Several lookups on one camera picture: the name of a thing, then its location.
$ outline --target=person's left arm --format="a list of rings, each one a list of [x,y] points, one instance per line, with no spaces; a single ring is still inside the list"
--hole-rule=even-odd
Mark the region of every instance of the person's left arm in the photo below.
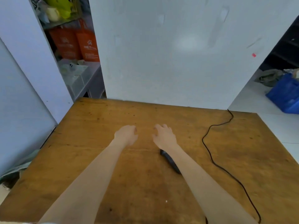
[[[135,126],[124,126],[90,165],[70,184],[38,223],[93,224],[122,150],[138,138]]]

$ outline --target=wire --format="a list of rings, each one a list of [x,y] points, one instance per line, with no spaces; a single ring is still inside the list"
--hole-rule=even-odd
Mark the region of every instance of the wire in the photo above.
[[[221,126],[221,125],[230,123],[231,120],[234,118],[233,113],[231,113],[230,110],[228,110],[228,109],[227,109],[227,111],[228,111],[228,112],[230,113],[230,115],[231,115],[230,120],[227,121],[227,122],[221,123],[221,124],[214,124],[214,125],[211,125],[211,126],[209,127],[209,129],[207,130],[207,133],[203,136],[203,138],[202,138],[202,143],[204,144],[205,148],[206,148],[207,151],[209,152],[209,155],[210,155],[210,158],[211,158],[212,163],[213,163],[216,167],[218,167],[218,168],[222,169],[223,171],[225,171],[226,173],[228,173],[229,176],[231,176],[233,179],[235,179],[235,180],[236,180],[236,181],[243,187],[243,189],[244,189],[244,191],[245,191],[245,193],[246,193],[246,196],[248,197],[248,199],[249,199],[251,205],[253,206],[253,208],[255,209],[255,211],[256,211],[256,213],[257,213],[257,215],[259,216],[259,221],[258,221],[258,223],[261,223],[261,221],[262,221],[261,215],[260,215],[260,213],[258,212],[258,210],[256,209],[255,205],[253,204],[252,200],[250,199],[250,196],[248,195],[248,193],[247,193],[247,191],[246,191],[244,185],[243,185],[243,184],[242,184],[236,177],[234,177],[231,173],[229,173],[226,169],[224,169],[223,167],[221,167],[220,165],[218,165],[217,163],[214,162],[210,150],[208,149],[208,147],[207,147],[206,144],[204,143],[204,138],[208,135],[208,133],[209,133],[211,127],[213,127],[213,126]]]

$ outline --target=brown tabletop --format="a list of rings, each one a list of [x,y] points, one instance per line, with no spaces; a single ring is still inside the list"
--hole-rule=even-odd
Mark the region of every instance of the brown tabletop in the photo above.
[[[298,223],[299,165],[257,114],[233,114],[205,140],[215,161],[245,185],[262,223]],[[225,110],[81,98],[1,204],[0,221],[37,222],[114,132],[134,124],[139,139],[122,152],[96,223],[205,223],[185,180],[152,141],[156,123],[170,126],[178,144],[257,220],[241,186],[212,165],[201,142],[211,124],[229,118]]]

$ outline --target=orange bag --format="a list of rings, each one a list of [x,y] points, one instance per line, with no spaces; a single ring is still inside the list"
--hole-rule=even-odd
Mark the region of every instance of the orange bag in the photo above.
[[[80,46],[74,29],[54,28],[49,30],[49,33],[62,58],[82,60]]]
[[[81,30],[76,33],[80,45],[83,60],[90,62],[99,62],[99,52],[97,51],[97,42],[95,34],[87,29],[85,21],[79,19]]]

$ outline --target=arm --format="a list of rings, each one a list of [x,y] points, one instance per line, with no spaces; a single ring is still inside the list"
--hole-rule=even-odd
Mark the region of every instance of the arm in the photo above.
[[[38,223],[93,224],[122,150],[138,138],[135,126],[124,126],[90,165],[52,204]]]
[[[153,135],[154,143],[166,151],[176,163],[189,185],[209,223],[212,224],[256,224],[231,195],[229,195],[204,169],[201,168],[177,144],[176,137],[166,124],[155,128],[158,135]]]

